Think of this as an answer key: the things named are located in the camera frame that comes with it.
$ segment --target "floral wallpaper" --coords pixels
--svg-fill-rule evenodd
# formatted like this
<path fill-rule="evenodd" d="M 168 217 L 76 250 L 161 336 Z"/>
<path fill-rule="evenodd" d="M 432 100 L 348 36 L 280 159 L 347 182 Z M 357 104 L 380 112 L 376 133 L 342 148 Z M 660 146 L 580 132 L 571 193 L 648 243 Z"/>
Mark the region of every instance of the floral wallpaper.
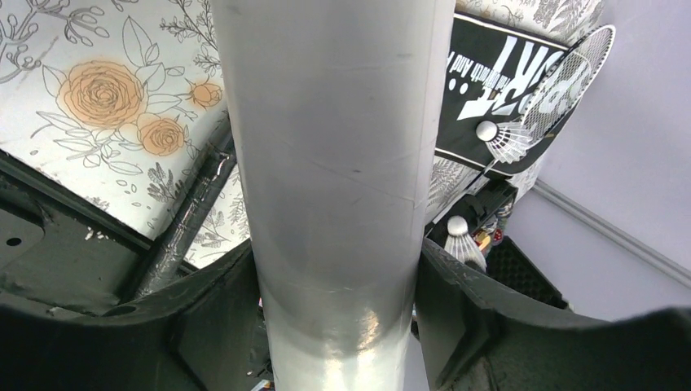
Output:
<path fill-rule="evenodd" d="M 457 6 L 563 40 L 601 11 L 595 0 Z M 209 0 L 0 0 L 0 149 L 148 238 L 227 115 L 222 86 Z M 532 186 L 537 172 L 516 181 Z M 428 215 L 476 174 L 436 158 Z M 187 259 L 206 266 L 248 237 L 235 169 Z"/>

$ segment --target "metal pole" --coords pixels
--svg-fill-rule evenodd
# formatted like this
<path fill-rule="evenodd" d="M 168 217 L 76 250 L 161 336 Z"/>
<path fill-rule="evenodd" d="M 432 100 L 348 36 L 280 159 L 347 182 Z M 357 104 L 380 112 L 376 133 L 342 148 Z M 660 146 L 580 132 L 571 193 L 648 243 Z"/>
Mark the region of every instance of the metal pole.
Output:
<path fill-rule="evenodd" d="M 453 0 L 212 0 L 277 389 L 403 387 Z"/>

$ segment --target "shuttlecock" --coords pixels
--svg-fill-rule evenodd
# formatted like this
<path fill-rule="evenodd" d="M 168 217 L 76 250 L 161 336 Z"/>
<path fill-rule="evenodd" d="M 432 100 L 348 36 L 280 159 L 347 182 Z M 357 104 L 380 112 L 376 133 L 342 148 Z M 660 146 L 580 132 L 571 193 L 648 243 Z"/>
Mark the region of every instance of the shuttlecock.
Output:
<path fill-rule="evenodd" d="M 522 159 L 532 142 L 530 131 L 520 122 L 496 124 L 483 121 L 475 134 L 485 142 L 492 156 L 501 163 L 515 163 Z"/>
<path fill-rule="evenodd" d="M 461 216 L 450 218 L 447 223 L 447 230 L 449 231 L 449 236 L 444 244 L 444 249 L 447 253 L 468 266 L 473 266 L 474 263 L 475 266 L 485 271 L 487 269 L 487 262 L 475 240 L 470 237 L 468 223 L 465 222 L 465 219 Z"/>

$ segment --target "leaf pattern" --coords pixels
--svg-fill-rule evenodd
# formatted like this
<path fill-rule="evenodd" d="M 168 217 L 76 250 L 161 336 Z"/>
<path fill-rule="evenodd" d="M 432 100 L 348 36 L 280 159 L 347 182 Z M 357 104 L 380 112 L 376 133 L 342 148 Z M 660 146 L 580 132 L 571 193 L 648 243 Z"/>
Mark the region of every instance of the leaf pattern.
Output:
<path fill-rule="evenodd" d="M 169 169 L 166 173 L 161 164 L 157 162 L 156 167 L 147 171 L 147 175 L 151 180 L 147 188 L 147 193 L 151 198 L 164 204 L 179 200 L 185 183 L 182 179 L 175 180 L 173 170 Z"/>

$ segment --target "black basket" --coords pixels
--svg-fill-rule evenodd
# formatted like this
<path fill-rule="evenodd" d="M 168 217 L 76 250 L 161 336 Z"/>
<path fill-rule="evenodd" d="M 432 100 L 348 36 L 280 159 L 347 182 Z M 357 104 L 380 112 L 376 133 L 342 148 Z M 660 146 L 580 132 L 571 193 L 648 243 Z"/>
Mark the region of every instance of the black basket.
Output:
<path fill-rule="evenodd" d="M 508 237 L 487 257 L 487 275 L 507 287 L 547 305 L 565 310 L 569 303 Z"/>

